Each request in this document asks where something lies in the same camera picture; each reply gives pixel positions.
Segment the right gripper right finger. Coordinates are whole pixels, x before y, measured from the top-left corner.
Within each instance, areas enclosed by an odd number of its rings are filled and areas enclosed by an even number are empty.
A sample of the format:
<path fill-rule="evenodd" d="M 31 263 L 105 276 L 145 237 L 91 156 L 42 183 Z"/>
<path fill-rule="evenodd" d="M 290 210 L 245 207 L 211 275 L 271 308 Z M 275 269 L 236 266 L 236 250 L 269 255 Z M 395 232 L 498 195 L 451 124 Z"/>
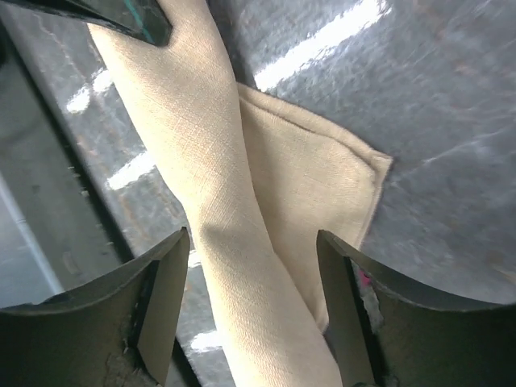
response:
<path fill-rule="evenodd" d="M 513 386 L 515 306 L 425 285 L 329 231 L 317 254 L 345 386 Z"/>

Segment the beige cloth napkin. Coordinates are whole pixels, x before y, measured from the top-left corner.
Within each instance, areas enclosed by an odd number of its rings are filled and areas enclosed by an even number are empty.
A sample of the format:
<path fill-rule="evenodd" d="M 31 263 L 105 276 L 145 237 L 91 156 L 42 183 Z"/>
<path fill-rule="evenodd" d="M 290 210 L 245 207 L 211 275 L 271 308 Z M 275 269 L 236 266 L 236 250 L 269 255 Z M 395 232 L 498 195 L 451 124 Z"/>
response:
<path fill-rule="evenodd" d="M 308 110 L 240 84 L 207 4 L 164 1 L 158 48 L 89 26 L 135 129 L 182 204 L 238 386 L 374 380 L 354 297 L 329 323 L 316 236 L 359 247 L 391 159 Z"/>

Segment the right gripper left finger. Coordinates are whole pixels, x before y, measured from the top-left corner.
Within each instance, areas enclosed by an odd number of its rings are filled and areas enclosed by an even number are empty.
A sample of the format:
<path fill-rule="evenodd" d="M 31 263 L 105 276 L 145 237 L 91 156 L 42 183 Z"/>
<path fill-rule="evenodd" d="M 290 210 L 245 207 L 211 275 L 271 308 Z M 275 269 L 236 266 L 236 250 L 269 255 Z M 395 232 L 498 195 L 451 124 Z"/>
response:
<path fill-rule="evenodd" d="M 3 386 L 162 386 L 189 259 L 186 229 L 39 305 L 1 311 Z"/>

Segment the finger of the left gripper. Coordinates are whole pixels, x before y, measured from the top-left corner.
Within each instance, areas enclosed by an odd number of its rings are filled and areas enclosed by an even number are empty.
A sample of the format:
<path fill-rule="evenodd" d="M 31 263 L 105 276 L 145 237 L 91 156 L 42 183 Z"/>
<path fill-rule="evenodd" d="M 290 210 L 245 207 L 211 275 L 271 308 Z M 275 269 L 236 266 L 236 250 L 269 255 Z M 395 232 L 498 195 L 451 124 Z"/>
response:
<path fill-rule="evenodd" d="M 173 31 L 156 0 L 6 0 L 5 3 L 106 27 L 156 47 L 166 46 Z"/>

